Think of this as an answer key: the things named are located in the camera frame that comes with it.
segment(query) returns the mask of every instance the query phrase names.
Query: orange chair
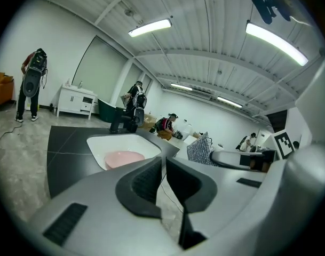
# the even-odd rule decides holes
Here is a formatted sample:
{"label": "orange chair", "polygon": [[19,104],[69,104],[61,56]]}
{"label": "orange chair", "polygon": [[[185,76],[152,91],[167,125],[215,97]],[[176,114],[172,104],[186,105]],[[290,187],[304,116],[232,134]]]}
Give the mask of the orange chair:
{"label": "orange chair", "polygon": [[3,72],[0,72],[0,105],[12,99],[13,90],[13,76],[7,76]]}

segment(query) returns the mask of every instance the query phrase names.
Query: concrete floor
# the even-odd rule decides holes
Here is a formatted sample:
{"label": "concrete floor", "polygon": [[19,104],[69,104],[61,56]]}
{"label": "concrete floor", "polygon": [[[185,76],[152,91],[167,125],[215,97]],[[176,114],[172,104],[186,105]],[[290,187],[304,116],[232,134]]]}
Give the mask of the concrete floor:
{"label": "concrete floor", "polygon": [[[15,113],[13,105],[0,110],[0,136],[21,125],[14,120]],[[22,127],[6,134],[0,141],[0,197],[5,206],[24,221],[50,200],[46,152],[51,126],[110,127],[97,116],[91,116],[88,121],[86,116],[61,113],[57,118],[46,109],[40,109],[38,116],[39,119],[32,122],[30,112],[26,111]],[[166,178],[162,185],[183,210]],[[156,204],[162,209],[162,225],[177,242],[183,214],[164,193],[162,186],[158,189]]]}

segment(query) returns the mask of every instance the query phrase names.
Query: ceiling light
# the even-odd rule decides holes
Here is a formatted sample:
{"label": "ceiling light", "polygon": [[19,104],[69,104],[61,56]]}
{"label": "ceiling light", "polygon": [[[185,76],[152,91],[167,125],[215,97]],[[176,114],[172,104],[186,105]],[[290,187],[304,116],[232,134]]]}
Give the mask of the ceiling light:
{"label": "ceiling light", "polygon": [[242,107],[243,107],[243,106],[239,105],[238,103],[235,103],[235,102],[233,102],[233,101],[230,101],[230,100],[224,99],[224,98],[222,98],[222,97],[218,97],[217,99],[220,100],[220,101],[226,102],[226,103],[228,103],[229,105],[233,105],[233,106],[235,106],[235,107],[238,107],[238,108],[242,108]]}
{"label": "ceiling light", "polygon": [[304,56],[297,48],[289,44],[287,41],[281,37],[273,34],[272,32],[258,27],[253,23],[248,22],[245,31],[253,36],[256,36],[262,40],[267,41],[268,43],[278,47],[280,50],[291,56],[299,65],[304,66],[308,63],[308,59]]}
{"label": "ceiling light", "polygon": [[131,31],[129,31],[129,35],[131,37],[135,37],[147,32],[151,32],[151,31],[155,31],[158,29],[162,29],[162,28],[170,28],[172,26],[172,23],[169,19],[164,19],[164,20],[160,20],[158,22],[154,22],[154,23],[149,23],[147,25],[144,25],[142,27],[133,29]]}
{"label": "ceiling light", "polygon": [[190,91],[193,90],[193,89],[190,88],[190,87],[183,86],[183,85],[179,85],[179,84],[175,84],[175,83],[171,83],[171,86],[178,87],[178,88],[182,88],[182,89],[186,89],[186,90],[190,90]]}

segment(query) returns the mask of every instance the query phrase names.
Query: black countertop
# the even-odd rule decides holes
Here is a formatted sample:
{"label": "black countertop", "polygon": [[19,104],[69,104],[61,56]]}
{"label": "black countertop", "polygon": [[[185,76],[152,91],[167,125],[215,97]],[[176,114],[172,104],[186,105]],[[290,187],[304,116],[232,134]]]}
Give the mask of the black countertop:
{"label": "black countertop", "polygon": [[[118,134],[129,134],[120,129]],[[137,129],[135,133],[160,148],[162,165],[166,157],[174,157],[179,148],[157,136]],[[86,140],[90,137],[112,135],[108,128],[52,126],[47,146],[47,181],[51,198],[88,175],[103,172],[93,157]]]}

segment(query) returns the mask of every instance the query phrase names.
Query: white cabinet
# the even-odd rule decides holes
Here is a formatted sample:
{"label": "white cabinet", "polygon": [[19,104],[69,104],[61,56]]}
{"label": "white cabinet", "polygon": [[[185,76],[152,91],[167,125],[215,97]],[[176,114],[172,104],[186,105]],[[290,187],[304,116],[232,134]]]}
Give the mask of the white cabinet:
{"label": "white cabinet", "polygon": [[65,86],[61,87],[59,96],[57,117],[59,112],[69,112],[82,115],[88,115],[91,117],[91,107],[94,103],[96,95],[86,89],[77,88],[76,86]]}

